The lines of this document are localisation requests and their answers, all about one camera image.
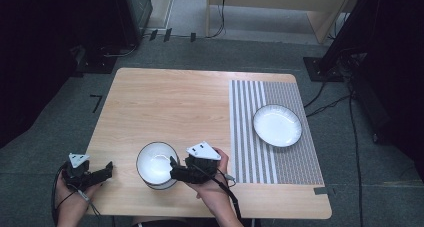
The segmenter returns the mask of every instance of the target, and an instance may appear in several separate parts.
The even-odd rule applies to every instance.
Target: white bowl
[[[150,143],[140,151],[137,157],[137,170],[147,186],[163,190],[177,182],[177,180],[171,179],[169,173],[172,170],[171,156],[178,164],[180,163],[175,150],[163,142]]]
[[[291,146],[302,135],[297,115],[281,105],[265,105],[256,111],[253,127],[263,141],[275,147]]]

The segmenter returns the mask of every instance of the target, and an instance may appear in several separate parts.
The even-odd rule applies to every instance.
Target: white plate
[[[293,145],[302,135],[297,115],[281,105],[266,105],[256,111],[253,127],[263,141],[276,147]]]

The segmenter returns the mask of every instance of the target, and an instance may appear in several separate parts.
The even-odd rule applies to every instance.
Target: table
[[[187,147],[201,141],[230,155],[229,85],[234,80],[296,83],[287,74],[119,69],[86,153],[92,171],[114,163],[113,177],[94,200],[100,213],[212,217],[182,182],[168,190],[147,187],[138,175],[136,159],[154,141],[173,146],[180,159],[188,156]],[[314,191],[322,187],[237,183],[232,191],[244,218],[326,219],[331,216],[328,196]]]
[[[225,6],[306,10],[319,43],[323,43],[341,12],[350,12],[356,0],[225,0]],[[206,35],[209,36],[210,5],[222,0],[207,0]]]

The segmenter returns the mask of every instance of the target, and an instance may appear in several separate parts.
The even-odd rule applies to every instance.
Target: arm
[[[87,197],[92,199],[96,190],[100,188],[100,185],[101,184],[97,184],[89,187],[85,191]],[[58,227],[77,227],[78,223],[87,211],[88,203],[82,198],[82,196],[80,196],[78,192],[71,194],[72,191],[66,187],[62,180],[62,173],[60,173],[56,185],[56,203],[60,203],[58,207]]]
[[[228,156],[220,149],[215,148],[221,160],[218,163],[218,169],[222,173],[227,173]],[[215,178],[222,183],[226,183],[226,179],[217,174]],[[209,211],[216,217],[219,226],[221,227],[242,227],[243,225],[237,219],[234,213],[228,195],[222,190],[217,183],[209,180],[200,185],[187,184],[197,192],[197,198],[202,199]]]

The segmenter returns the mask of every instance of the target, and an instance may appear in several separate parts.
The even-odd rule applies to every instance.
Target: striped mat
[[[296,83],[231,80],[229,97],[231,164],[238,183],[324,184]],[[278,148],[258,137],[253,116],[267,104],[285,106],[299,117],[297,143]]]

